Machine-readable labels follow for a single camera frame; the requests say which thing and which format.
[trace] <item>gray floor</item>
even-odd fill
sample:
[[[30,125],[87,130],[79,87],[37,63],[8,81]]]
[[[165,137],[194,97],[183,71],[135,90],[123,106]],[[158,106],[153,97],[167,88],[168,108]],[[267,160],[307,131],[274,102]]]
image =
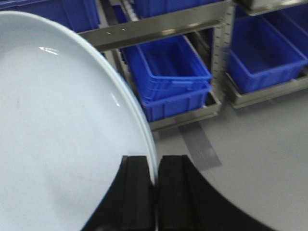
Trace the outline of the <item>gray floor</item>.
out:
[[[278,231],[308,230],[308,90],[155,132],[239,208]]]

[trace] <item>perforated metal post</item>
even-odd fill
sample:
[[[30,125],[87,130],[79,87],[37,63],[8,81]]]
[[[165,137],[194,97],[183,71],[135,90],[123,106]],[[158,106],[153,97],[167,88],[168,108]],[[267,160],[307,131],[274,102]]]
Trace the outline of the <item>perforated metal post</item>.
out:
[[[228,67],[229,48],[232,39],[235,4],[228,7],[222,23],[214,27],[212,49],[212,87],[220,101],[224,98],[225,72]]]

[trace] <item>black surface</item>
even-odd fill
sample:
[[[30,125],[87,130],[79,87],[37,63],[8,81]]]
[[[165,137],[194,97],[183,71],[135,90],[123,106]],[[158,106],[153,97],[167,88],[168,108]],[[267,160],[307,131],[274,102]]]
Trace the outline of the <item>black surface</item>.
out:
[[[273,231],[220,195],[187,156],[164,156],[159,168],[160,231]]]
[[[107,194],[82,231],[153,231],[154,198],[145,156],[124,156]]]

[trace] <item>crate handle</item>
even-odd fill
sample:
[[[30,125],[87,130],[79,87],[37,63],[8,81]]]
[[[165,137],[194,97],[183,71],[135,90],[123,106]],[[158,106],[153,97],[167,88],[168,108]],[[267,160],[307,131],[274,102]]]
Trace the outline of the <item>crate handle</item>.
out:
[[[171,82],[172,87],[186,87],[186,88],[191,88],[193,85],[192,81],[179,81],[179,80],[174,80]]]

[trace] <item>white plate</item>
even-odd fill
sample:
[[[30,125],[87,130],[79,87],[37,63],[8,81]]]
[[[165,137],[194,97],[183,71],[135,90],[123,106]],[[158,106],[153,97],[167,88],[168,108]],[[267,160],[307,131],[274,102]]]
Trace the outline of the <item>white plate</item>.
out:
[[[123,155],[153,139],[131,91],[74,32],[0,13],[0,230],[79,231]]]

